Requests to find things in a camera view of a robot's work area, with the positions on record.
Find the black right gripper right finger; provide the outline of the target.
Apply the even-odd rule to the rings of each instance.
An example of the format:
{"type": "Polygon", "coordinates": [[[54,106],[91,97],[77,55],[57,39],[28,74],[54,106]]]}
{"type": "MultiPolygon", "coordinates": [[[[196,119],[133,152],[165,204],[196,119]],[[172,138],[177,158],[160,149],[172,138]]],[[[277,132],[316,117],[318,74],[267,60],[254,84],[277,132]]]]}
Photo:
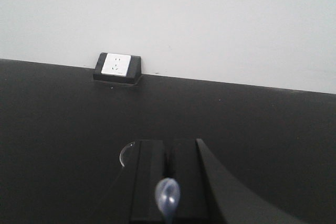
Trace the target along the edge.
{"type": "Polygon", "coordinates": [[[170,172],[181,188],[174,223],[302,223],[243,185],[200,138],[173,141],[170,172]]]}

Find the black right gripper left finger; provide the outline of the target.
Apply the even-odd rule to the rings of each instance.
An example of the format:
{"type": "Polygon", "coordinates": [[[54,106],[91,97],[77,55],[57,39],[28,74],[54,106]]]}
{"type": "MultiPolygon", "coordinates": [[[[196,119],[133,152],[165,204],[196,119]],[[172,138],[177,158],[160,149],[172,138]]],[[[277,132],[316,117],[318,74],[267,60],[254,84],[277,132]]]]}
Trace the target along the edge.
{"type": "Polygon", "coordinates": [[[155,201],[155,188],[164,178],[165,147],[159,140],[140,141],[137,176],[134,185],[131,221],[161,221],[155,201]]]}

